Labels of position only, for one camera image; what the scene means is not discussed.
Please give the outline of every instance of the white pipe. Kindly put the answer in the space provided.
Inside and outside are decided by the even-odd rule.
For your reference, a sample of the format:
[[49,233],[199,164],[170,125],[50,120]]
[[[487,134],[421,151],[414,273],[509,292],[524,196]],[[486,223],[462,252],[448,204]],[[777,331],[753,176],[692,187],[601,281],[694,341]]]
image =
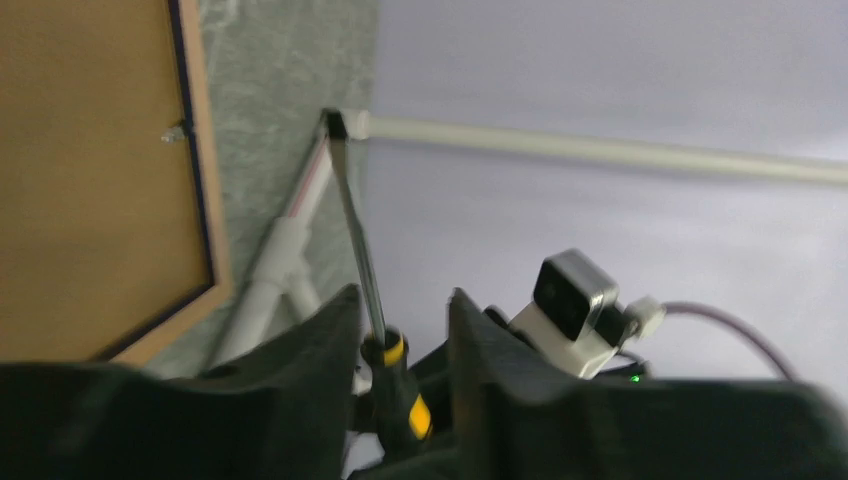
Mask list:
[[326,137],[317,143],[310,158],[312,161],[303,173],[297,194],[289,202],[285,213],[288,217],[298,217],[305,225],[312,222],[315,211],[318,210],[318,204],[324,197],[324,191],[327,190],[327,185],[333,176],[333,165],[330,161],[330,149]]
[[305,267],[303,252],[309,241],[309,224],[333,173],[323,128],[318,130],[317,142],[309,159],[295,194],[283,215],[271,227],[247,290],[221,343],[210,357],[212,366],[244,355],[262,343],[281,295],[290,288],[294,288],[292,303],[298,313],[309,311],[308,314],[301,313],[302,319],[311,316],[320,306]]
[[302,322],[321,308],[321,298],[308,275],[297,275],[289,283],[289,300],[292,302],[298,321]]
[[848,163],[756,155],[628,140],[477,127],[345,111],[354,139],[386,138],[456,147],[565,157],[575,161],[653,167],[825,185],[848,185]]
[[280,298],[278,285],[251,283],[239,301],[226,337],[212,355],[212,366],[240,357],[262,343]]

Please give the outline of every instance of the screwdriver handle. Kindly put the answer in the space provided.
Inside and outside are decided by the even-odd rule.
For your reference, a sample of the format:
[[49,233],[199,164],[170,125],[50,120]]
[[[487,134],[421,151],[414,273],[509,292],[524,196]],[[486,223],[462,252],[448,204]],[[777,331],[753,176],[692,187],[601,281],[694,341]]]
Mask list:
[[385,347],[369,335],[360,352],[371,367],[374,423],[383,450],[391,455],[426,440],[433,424],[415,376],[407,369],[406,338],[388,327]]

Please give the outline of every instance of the cork board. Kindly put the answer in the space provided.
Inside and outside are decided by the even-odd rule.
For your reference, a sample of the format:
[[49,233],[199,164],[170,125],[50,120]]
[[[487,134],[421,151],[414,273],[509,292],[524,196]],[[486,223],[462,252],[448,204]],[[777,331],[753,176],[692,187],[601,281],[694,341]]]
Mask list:
[[0,361],[142,363],[230,291],[196,5],[4,2],[0,52]]

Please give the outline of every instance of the wire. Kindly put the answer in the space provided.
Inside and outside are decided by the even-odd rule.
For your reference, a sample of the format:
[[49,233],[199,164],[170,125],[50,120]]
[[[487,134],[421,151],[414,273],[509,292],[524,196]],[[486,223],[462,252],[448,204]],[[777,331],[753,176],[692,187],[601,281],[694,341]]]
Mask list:
[[789,381],[796,381],[795,369],[789,365],[783,355],[753,327],[735,316],[719,310],[718,308],[695,302],[666,302],[663,304],[666,315],[694,315],[709,320],[714,320],[736,333],[745,337],[757,347],[774,365],[775,369]]

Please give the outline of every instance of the purple cable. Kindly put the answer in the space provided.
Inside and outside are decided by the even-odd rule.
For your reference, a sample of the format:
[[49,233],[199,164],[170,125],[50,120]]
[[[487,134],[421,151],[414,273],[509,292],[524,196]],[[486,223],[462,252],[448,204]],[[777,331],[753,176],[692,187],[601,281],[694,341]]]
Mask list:
[[695,302],[666,302],[663,304],[666,315],[695,315],[716,322],[742,335],[760,349],[771,360],[774,367],[789,381],[796,381],[794,369],[783,356],[766,341],[759,332],[739,318],[718,308]]

